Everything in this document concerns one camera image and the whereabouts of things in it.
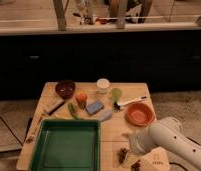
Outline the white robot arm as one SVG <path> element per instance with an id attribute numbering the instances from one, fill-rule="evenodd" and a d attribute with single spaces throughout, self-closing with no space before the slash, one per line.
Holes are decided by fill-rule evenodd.
<path id="1" fill-rule="evenodd" d="M 181 132 L 181 123 L 174 117 L 154 121 L 146 128 L 126 133 L 129 147 L 136 156 L 143 156 L 162 147 L 189 162 L 201 171 L 201 146 Z"/>

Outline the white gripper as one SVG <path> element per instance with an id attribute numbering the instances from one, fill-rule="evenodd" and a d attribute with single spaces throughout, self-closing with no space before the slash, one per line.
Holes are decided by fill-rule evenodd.
<path id="1" fill-rule="evenodd" d="M 133 133 L 123 133 L 122 136 L 129 141 L 130 150 L 135 153 L 136 155 L 140 154 L 137 134 Z"/>

